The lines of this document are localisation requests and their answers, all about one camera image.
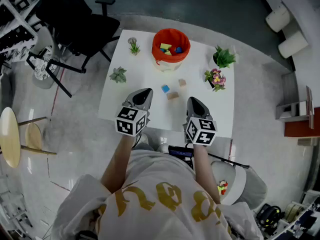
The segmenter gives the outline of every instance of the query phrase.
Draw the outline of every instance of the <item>red bucket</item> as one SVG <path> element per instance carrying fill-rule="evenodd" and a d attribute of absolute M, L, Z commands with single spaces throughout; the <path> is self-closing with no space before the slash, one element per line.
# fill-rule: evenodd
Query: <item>red bucket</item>
<path fill-rule="evenodd" d="M 167 55 L 160 50 L 160 45 L 172 45 L 169 51 L 172 55 Z M 176 53 L 175 49 L 180 47 L 182 53 Z M 155 34 L 152 42 L 152 55 L 155 60 L 155 66 L 161 70 L 176 70 L 187 57 L 190 51 L 190 41 L 181 31 L 174 28 L 166 28 Z"/>

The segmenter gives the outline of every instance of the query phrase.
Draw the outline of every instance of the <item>yellow block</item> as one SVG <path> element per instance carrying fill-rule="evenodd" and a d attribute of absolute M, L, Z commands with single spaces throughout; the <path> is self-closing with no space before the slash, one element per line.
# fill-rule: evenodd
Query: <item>yellow block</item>
<path fill-rule="evenodd" d="M 171 44 L 162 43 L 162 44 L 160 45 L 160 48 L 165 49 L 165 50 L 168 50 L 171 46 L 172 46 Z"/>

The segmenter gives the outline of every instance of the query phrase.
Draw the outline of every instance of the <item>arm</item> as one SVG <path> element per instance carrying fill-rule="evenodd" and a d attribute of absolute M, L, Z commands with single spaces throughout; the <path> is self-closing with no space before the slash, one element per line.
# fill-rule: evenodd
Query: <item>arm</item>
<path fill-rule="evenodd" d="M 123 135 L 115 149 L 113 157 L 105 169 L 101 183 L 111 193 L 121 189 L 126 179 L 126 171 L 134 137 Z"/>
<path fill-rule="evenodd" d="M 220 204 L 218 186 L 210 166 L 208 152 L 202 145 L 193 145 L 195 181 L 209 193 L 213 201 Z"/>

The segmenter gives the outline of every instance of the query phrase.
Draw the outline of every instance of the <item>red object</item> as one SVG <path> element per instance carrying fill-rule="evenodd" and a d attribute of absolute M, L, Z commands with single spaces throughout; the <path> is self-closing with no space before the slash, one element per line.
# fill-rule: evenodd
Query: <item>red object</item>
<path fill-rule="evenodd" d="M 314 108 L 314 129 L 309 127 L 309 121 L 286 122 L 284 136 L 295 138 L 320 137 L 320 107 Z"/>
<path fill-rule="evenodd" d="M 172 56 L 164 54 L 164 52 L 160 50 L 161 43 L 172 45 L 171 48 L 169 48 L 169 51 L 171 52 Z M 176 47 L 181 47 L 183 52 L 176 53 Z M 158 33 L 156 33 L 153 38 L 151 52 L 157 64 L 159 61 L 164 61 L 168 63 L 181 62 L 188 55 L 189 51 L 190 42 L 188 37 L 177 29 L 162 29 Z"/>

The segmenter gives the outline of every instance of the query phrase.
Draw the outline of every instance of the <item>small plant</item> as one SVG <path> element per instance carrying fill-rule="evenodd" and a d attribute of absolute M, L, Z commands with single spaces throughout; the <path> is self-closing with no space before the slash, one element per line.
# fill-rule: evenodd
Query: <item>small plant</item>
<path fill-rule="evenodd" d="M 223 50 L 219 45 L 215 48 L 216 52 L 213 54 L 213 60 L 218 65 L 219 69 L 228 67 L 233 62 L 236 62 L 236 56 L 229 52 L 229 49 Z"/>
<path fill-rule="evenodd" d="M 115 81 L 116 83 L 118 83 L 118 82 L 126 83 L 127 78 L 124 75 L 125 72 L 126 72 L 126 70 L 123 69 L 122 67 L 118 67 L 117 69 L 114 68 L 113 73 L 110 75 L 110 79 Z"/>
<path fill-rule="evenodd" d="M 130 44 L 130 51 L 133 55 L 137 55 L 140 52 L 139 46 L 137 45 L 137 39 L 134 37 L 129 38 L 128 43 Z"/>
<path fill-rule="evenodd" d="M 226 83 L 226 77 L 221 74 L 221 70 L 218 69 L 212 69 L 211 71 L 206 71 L 204 73 L 205 75 L 205 82 L 209 81 L 212 90 L 213 91 L 219 91 L 219 90 L 225 90 L 225 83 Z"/>

